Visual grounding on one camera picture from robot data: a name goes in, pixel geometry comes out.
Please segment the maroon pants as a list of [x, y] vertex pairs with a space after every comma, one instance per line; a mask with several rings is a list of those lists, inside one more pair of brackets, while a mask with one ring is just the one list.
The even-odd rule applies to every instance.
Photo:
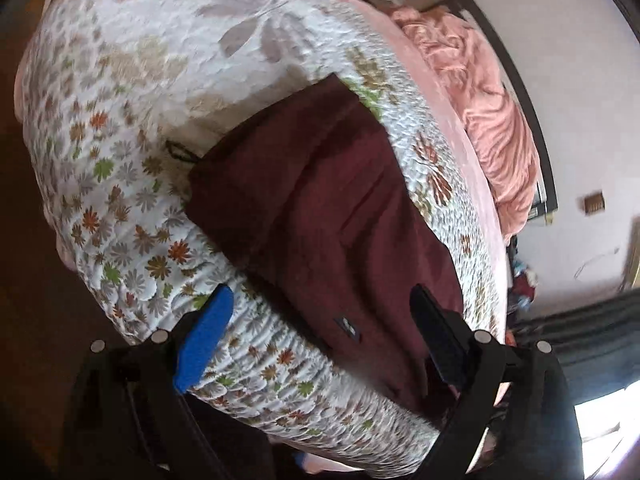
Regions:
[[186, 215], [333, 362], [440, 424], [454, 403], [410, 312], [423, 285], [461, 312], [448, 248], [385, 128], [337, 76], [235, 127], [191, 169]]

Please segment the cluttered bedside table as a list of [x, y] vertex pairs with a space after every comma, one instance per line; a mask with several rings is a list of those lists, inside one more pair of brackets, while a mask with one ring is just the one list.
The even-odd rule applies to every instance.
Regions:
[[536, 272], [520, 258], [518, 258], [518, 238], [512, 237], [506, 246], [508, 257], [509, 285], [508, 307], [506, 319], [513, 324], [521, 318], [532, 306], [538, 286]]

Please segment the dark curtain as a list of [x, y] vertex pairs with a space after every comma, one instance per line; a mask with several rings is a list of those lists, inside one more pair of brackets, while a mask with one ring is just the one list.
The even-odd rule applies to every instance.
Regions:
[[522, 318], [511, 332], [520, 347], [551, 344], [578, 405], [638, 382], [639, 309], [635, 288], [590, 306]]

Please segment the pink crumpled blanket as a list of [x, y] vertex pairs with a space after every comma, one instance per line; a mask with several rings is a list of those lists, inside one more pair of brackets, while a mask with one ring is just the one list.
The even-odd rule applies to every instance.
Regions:
[[508, 242], [526, 225], [540, 159], [525, 115], [502, 82], [494, 49], [482, 32], [441, 8], [422, 13], [401, 6], [390, 18], [418, 48], [457, 113]]

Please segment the white floral quilt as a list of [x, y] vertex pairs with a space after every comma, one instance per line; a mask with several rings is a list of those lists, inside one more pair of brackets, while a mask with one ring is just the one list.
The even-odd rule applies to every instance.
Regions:
[[371, 477], [454, 404], [411, 289], [506, 331], [497, 208], [444, 87], [359, 0], [51, 0], [15, 79], [58, 252], [130, 344], [218, 287], [194, 396]]

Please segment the dark wooden headboard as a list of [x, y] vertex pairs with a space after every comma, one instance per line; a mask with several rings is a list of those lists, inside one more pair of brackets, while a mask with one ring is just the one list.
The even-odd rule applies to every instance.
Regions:
[[474, 0], [440, 0], [427, 6], [423, 9], [423, 12], [435, 9], [446, 10], [468, 22], [485, 36], [492, 50], [494, 50], [500, 64], [502, 83], [509, 90], [514, 101], [518, 102], [521, 107], [527, 125], [529, 125], [529, 129], [532, 132], [535, 148], [539, 156], [540, 177], [537, 181], [536, 194], [528, 218], [529, 220], [534, 220], [544, 217], [546, 214], [553, 214], [558, 210], [558, 196], [556, 196], [546, 140], [544, 140], [544, 134], [542, 133], [534, 104], [508, 49], [485, 13], [480, 10]]

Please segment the brown wall switch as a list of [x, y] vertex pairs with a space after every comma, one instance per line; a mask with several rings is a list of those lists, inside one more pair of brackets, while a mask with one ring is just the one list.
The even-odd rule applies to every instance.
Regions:
[[605, 210], [605, 199], [601, 191], [586, 195], [582, 199], [582, 210], [587, 216]]

